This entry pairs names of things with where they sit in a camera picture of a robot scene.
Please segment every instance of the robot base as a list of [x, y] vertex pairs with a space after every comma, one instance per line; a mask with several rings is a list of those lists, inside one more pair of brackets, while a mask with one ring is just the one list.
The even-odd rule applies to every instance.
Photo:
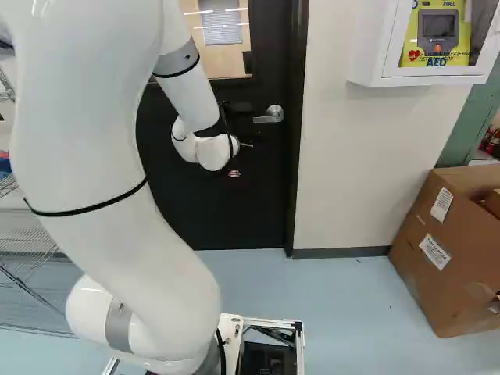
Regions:
[[[226, 375], [304, 375], [301, 321], [222, 314], [219, 331], [226, 354]], [[113, 375], [118, 364], [118, 359], [111, 359], [102, 375]], [[216, 374], [220, 374], [220, 364]]]

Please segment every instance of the black door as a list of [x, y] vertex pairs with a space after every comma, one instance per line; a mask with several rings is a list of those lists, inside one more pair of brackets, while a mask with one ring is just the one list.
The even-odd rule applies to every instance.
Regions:
[[[177, 113], [158, 85], [148, 85], [137, 142], [156, 204], [194, 249], [283, 247], [291, 160], [285, 102], [291, 2], [181, 4], [216, 98], [233, 109], [231, 132], [248, 146], [219, 173], [186, 163], [170, 141]], [[270, 105], [283, 107], [284, 121], [254, 123]]]

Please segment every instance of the yellow aed device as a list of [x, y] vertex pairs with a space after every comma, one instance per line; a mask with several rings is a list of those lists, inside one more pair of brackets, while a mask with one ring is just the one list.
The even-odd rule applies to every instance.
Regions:
[[468, 66], [470, 0], [414, 0], [400, 67]]

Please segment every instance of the green wall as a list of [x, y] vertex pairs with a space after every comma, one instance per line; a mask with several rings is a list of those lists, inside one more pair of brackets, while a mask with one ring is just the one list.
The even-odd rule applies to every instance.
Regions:
[[486, 84], [473, 86], [437, 167], [466, 166], [500, 107], [500, 59]]

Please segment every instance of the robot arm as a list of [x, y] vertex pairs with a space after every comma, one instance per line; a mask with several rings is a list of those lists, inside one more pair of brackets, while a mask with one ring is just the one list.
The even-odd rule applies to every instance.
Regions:
[[[207, 170], [220, 170], [230, 159], [227, 134], [195, 136], [195, 132], [217, 123], [219, 107], [177, 0], [164, 0], [163, 10], [166, 27], [153, 75], [179, 114], [172, 128], [173, 145], [185, 161], [199, 163]], [[239, 143], [233, 136], [230, 139], [236, 155]]]
[[[0, 24], [16, 50], [16, 179], [87, 273], [66, 305], [70, 326], [157, 374], [195, 372], [219, 287], [160, 215], [135, 144], [153, 70], [179, 112], [174, 133], [194, 137], [219, 117], [177, 0], [0, 0]], [[201, 163], [206, 141], [194, 140]]]

